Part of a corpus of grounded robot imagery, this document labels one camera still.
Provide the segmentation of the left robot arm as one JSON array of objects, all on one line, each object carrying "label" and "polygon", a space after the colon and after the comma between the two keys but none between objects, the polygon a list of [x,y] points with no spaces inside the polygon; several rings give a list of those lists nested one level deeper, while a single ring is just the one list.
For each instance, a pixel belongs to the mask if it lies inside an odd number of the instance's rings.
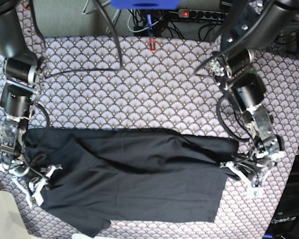
[{"label": "left robot arm", "polygon": [[219,50],[203,62],[222,96],[216,116],[245,145],[220,163],[257,196],[278,170],[287,173],[299,142],[299,0],[232,0],[214,35]]}]

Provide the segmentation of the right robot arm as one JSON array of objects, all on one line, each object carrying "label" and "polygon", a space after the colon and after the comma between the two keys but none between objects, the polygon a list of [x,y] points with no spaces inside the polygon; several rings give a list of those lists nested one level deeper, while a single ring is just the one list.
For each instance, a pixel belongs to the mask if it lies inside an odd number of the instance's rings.
[{"label": "right robot arm", "polygon": [[[41,95],[40,81],[44,77],[43,58],[38,58],[26,45],[18,15],[16,0],[0,0],[0,54],[4,57],[3,74],[6,77],[0,95],[0,109],[5,120],[0,125],[0,170],[13,175],[13,183],[32,203],[42,204],[41,191],[47,188],[52,174],[61,166],[49,165],[39,169],[40,153],[34,159],[26,150],[40,147],[48,135],[50,118],[38,103]],[[25,142],[28,124],[34,109],[45,116],[46,126],[40,141]]]}]

